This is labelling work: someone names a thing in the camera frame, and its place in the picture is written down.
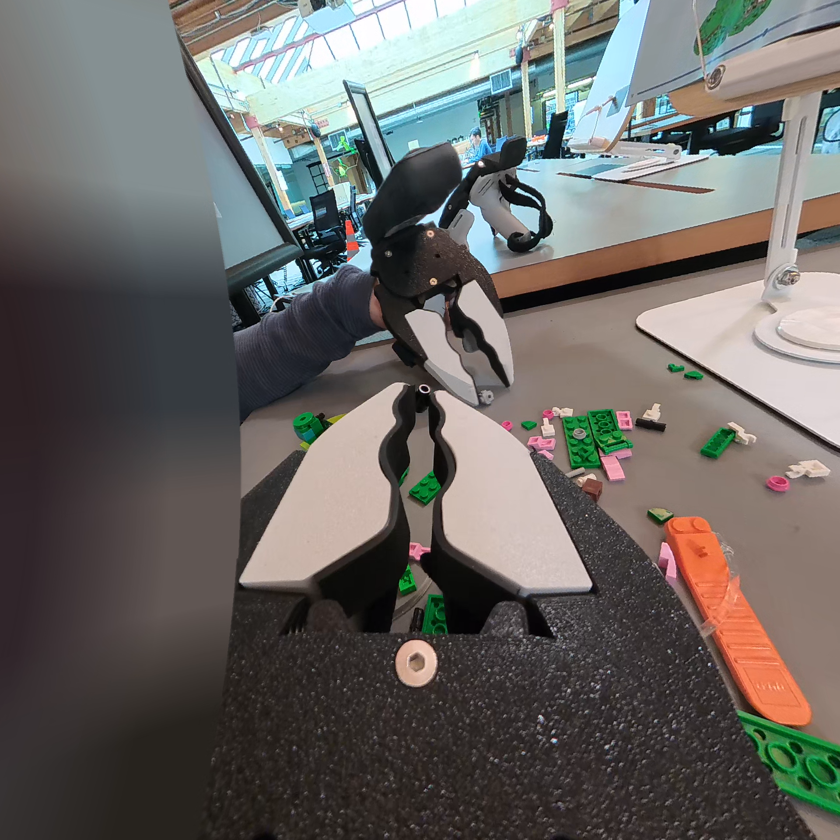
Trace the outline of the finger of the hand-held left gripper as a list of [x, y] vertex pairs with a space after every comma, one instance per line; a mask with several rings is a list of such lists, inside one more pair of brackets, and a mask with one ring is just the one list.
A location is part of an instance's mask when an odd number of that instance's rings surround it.
[[510, 387], [515, 379], [508, 329], [481, 285], [472, 280], [458, 290], [456, 316], [464, 334], [486, 356], [499, 381]]
[[434, 310], [415, 309], [406, 315], [406, 322], [425, 354], [425, 371], [452, 396], [470, 406], [478, 406], [474, 379], [447, 339], [444, 316]]

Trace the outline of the person's left forearm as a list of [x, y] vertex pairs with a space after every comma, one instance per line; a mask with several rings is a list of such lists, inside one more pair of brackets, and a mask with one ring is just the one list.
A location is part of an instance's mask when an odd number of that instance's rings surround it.
[[375, 284], [367, 271], [342, 266], [282, 311], [234, 334], [240, 422], [385, 329]]

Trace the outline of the white book stand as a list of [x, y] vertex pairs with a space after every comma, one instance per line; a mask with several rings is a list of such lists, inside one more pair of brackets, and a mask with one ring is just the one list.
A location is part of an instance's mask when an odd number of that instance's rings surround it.
[[643, 332], [825, 443], [839, 446], [839, 279], [804, 272], [795, 240], [822, 91], [838, 83], [838, 26], [720, 63], [679, 93], [759, 103], [783, 99], [784, 141], [762, 282], [648, 310]]
[[634, 107], [630, 84], [648, 15], [639, 2], [619, 20], [605, 49], [583, 112], [575, 118], [568, 146], [575, 153], [607, 155], [578, 174], [604, 182], [630, 182], [710, 158], [685, 154], [674, 143], [622, 141]]

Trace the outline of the green potted plant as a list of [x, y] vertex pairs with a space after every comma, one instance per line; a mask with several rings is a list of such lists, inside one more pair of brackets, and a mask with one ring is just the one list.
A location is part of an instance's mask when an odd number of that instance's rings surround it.
[[350, 182], [357, 186], [359, 157], [354, 145], [348, 140], [346, 132], [331, 134], [329, 143], [335, 153], [329, 161], [333, 179], [336, 182]]

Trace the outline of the black monitor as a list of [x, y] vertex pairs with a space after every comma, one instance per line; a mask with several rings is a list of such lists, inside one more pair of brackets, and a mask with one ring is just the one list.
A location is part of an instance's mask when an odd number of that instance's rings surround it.
[[368, 167], [369, 172], [376, 189], [379, 189], [395, 165], [395, 161], [375, 116], [365, 86], [359, 82], [345, 79], [343, 80], [343, 87], [364, 138], [365, 159], [370, 165]]

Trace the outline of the green lego build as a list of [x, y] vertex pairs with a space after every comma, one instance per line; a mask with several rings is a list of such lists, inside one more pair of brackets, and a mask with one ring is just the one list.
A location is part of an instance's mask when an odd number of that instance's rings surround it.
[[301, 441], [300, 447], [303, 450], [308, 450], [315, 440], [343, 417], [344, 414], [326, 417], [323, 413], [313, 414], [310, 412], [296, 416], [293, 419], [292, 426], [295, 435]]

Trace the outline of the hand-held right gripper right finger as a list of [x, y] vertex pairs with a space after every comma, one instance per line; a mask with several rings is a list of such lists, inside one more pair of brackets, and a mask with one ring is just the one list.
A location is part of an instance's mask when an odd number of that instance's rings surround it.
[[444, 597], [451, 634], [477, 634], [503, 602], [525, 632], [547, 634], [538, 600], [591, 595], [592, 578], [525, 446], [447, 392], [429, 399], [434, 441], [430, 553], [422, 566]]

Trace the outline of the green plate with grey stud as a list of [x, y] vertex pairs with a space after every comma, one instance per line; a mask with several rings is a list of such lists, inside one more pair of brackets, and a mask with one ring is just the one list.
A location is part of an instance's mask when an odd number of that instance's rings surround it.
[[562, 418], [563, 437], [572, 469], [596, 469], [601, 464], [599, 451], [587, 415]]

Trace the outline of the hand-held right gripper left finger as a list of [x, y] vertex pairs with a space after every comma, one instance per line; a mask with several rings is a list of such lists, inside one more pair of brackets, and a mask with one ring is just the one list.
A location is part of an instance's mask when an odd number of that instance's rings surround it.
[[313, 443], [250, 555], [247, 589], [332, 600], [390, 631], [410, 528], [400, 479], [410, 464], [414, 388], [388, 385]]

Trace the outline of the green lego plate with holes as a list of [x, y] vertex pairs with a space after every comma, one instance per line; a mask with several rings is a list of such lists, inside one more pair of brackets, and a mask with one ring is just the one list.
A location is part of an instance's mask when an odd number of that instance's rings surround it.
[[839, 746], [738, 711], [765, 768], [783, 793], [839, 815]]

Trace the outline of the open lego instruction book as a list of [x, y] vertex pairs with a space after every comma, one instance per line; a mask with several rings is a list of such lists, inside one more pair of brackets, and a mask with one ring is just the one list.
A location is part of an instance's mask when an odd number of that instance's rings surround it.
[[629, 97], [670, 93], [729, 59], [838, 21], [838, 1], [652, 1]]

